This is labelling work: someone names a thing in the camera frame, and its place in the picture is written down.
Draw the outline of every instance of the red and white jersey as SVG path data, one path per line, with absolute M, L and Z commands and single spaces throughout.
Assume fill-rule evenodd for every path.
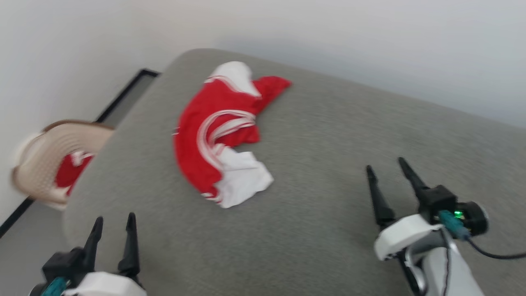
M 275 76 L 252 81 L 242 62 L 220 65 L 206 79 L 173 134 L 179 167 L 202 196 L 229 208 L 272 183 L 251 152 L 230 147 L 259 141 L 256 115 L 289 85 Z

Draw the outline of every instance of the gray fabric cushion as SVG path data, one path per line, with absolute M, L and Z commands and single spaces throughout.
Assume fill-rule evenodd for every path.
M 221 63 L 293 86 L 257 118 L 261 142 L 243 145 L 275 182 L 231 209 L 205 201 L 182 177 L 171 142 L 179 114 Z M 64 230 L 83 245 L 99 215 L 97 262 L 114 271 L 128 212 L 137 214 L 149 296 L 406 295 L 397 262 L 379 262 L 365 166 L 399 216 L 416 200 L 404 156 L 429 185 L 485 206 L 489 251 L 526 249 L 526 131 L 360 84 L 258 58 L 193 50 L 175 60 L 124 119 L 71 196 Z M 487 295 L 523 295 L 524 261 L 460 250 Z

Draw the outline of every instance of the green led light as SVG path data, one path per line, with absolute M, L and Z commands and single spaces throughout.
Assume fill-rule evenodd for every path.
M 462 211 L 455 211 L 454 214 L 455 214 L 455 218 L 457 219 L 460 219 L 462 218 L 462 216 L 464 216 L 464 213 L 462 213 Z

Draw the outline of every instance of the beige plastic chair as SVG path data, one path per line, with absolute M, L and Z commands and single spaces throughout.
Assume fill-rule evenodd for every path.
M 62 159 L 78 150 L 97 154 L 113 128 L 79 120 L 62 120 L 42 130 L 24 148 L 13 169 L 13 183 L 30 198 L 57 208 L 67 203 L 66 190 L 58 190 L 55 175 Z

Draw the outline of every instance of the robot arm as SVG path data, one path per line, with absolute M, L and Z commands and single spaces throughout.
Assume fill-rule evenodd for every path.
M 84 248 L 55 253 L 42 267 L 46 282 L 33 288 L 29 296 L 146 296 L 137 277 L 140 265 L 135 214 L 128 216 L 128 236 L 117 274 L 94 270 L 102 228 L 103 218 L 99 217 Z
M 458 203 L 442 185 L 427 187 L 403 158 L 399 162 L 419 201 L 418 214 L 399 220 L 380 192 L 374 171 L 367 166 L 380 228 L 374 245 L 378 259 L 397 259 L 415 296 L 483 296 L 451 234 L 439 220 L 440 211 L 462 212 L 462 223 L 470 227 L 471 235 L 478 235 L 488 229 L 483 211 L 473 202 Z

